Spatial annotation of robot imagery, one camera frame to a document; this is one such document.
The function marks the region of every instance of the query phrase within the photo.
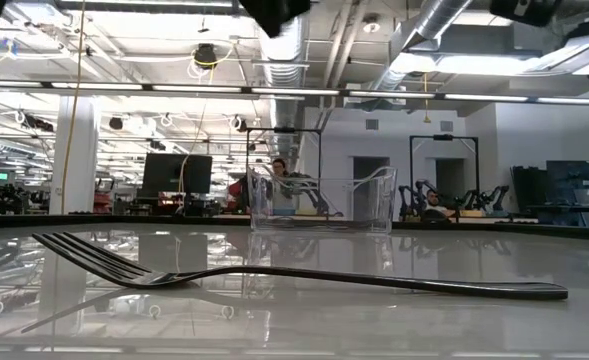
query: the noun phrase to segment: yellow cable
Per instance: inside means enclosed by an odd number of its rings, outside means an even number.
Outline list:
[[[214,66],[216,64],[220,64],[223,61],[227,60],[230,57],[230,55],[232,54],[232,51],[234,51],[234,46],[235,45],[232,45],[232,48],[230,49],[230,51],[227,52],[227,55],[225,55],[225,57],[223,57],[222,59],[218,59],[218,60],[216,60],[214,62],[209,62],[209,63],[201,62],[201,61],[196,60],[196,58],[192,58],[192,60],[194,60],[194,62],[197,63],[197,64],[199,64],[199,65],[203,65],[203,66]]]
[[[78,105],[78,92],[81,88],[81,66],[83,56],[83,34],[85,30],[85,0],[81,5],[81,32],[78,41],[78,67],[76,69],[76,89],[74,90],[74,104],[72,107],[72,120],[70,121],[70,131],[67,135],[67,149],[65,150],[65,162],[63,163],[63,185],[61,186],[61,215],[65,215],[65,190],[67,187],[67,166],[70,161],[70,149],[74,139],[74,123],[76,122],[76,106]]]
[[[212,71],[210,72],[210,81],[209,81],[209,85],[212,85],[212,81],[214,80],[214,68],[212,68]],[[203,104],[203,112],[201,112],[201,119],[198,122],[198,128],[196,129],[196,137],[194,138],[194,142],[192,143],[192,146],[190,147],[190,150],[187,153],[187,156],[185,157],[185,159],[183,160],[183,163],[181,164],[181,175],[179,176],[178,179],[178,192],[181,193],[183,192],[183,175],[185,172],[185,164],[187,164],[187,159],[189,159],[190,155],[192,154],[192,151],[194,151],[194,147],[196,147],[196,142],[198,141],[198,135],[201,133],[201,128],[203,127],[203,119],[205,118],[205,110],[207,109],[207,100],[205,99],[205,104]]]

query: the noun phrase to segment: door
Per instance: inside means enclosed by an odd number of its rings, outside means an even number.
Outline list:
[[[436,184],[440,195],[453,199],[465,195],[465,160],[436,159]]]
[[[363,179],[383,166],[390,166],[388,157],[354,157],[354,179]],[[352,194],[352,214],[354,221],[362,221],[370,218],[370,185],[363,184],[357,187]]]

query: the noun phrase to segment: monitor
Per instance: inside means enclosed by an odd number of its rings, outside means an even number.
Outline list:
[[[548,161],[548,201],[558,204],[583,203],[576,190],[589,190],[589,161]]]
[[[212,180],[212,157],[182,154],[147,154],[143,173],[143,192],[178,192],[181,165],[187,157],[183,172],[184,192],[207,194]]]

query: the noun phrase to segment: man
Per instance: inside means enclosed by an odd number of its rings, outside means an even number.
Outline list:
[[[440,211],[447,217],[450,217],[455,213],[454,210],[448,210],[444,206],[439,206],[438,194],[433,190],[427,191],[427,204],[425,204],[425,210]]]
[[[278,179],[272,182],[272,208],[275,215],[289,215],[294,211],[294,201],[292,199],[292,189],[285,186],[284,178],[290,174],[287,171],[287,165],[283,159],[274,159],[272,161],[272,171]]]

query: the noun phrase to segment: wall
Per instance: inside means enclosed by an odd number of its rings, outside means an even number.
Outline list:
[[[589,92],[581,97],[589,98]],[[589,106],[491,104],[465,119],[481,146],[481,189],[513,189],[512,166],[546,167],[547,160],[589,160]],[[504,207],[517,210],[515,193]]]
[[[316,109],[308,109],[306,117],[316,119]],[[322,138],[322,177],[325,179],[350,179],[353,174],[353,157],[389,157],[390,165],[398,169],[398,185],[408,185],[409,174],[409,136],[440,134],[440,121],[454,122],[454,135],[465,135],[465,123],[454,111],[431,111],[432,123],[424,123],[425,112],[406,114],[404,111],[375,111],[366,113],[360,110],[336,109],[323,132]],[[378,119],[378,131],[366,131],[365,119]],[[436,181],[435,158],[468,159],[471,152],[460,142],[434,142],[415,140],[414,180]],[[318,148],[311,141],[304,140],[300,154],[299,169],[315,175],[318,163]],[[339,211],[349,214],[351,203],[349,194],[340,186],[326,185],[323,192]],[[400,200],[395,201],[395,217],[400,209]]]
[[[465,118],[467,136],[478,137],[479,180],[481,191],[492,189],[498,183],[498,140],[496,133],[496,105],[491,104]],[[474,162],[466,162],[466,187],[475,187]]]

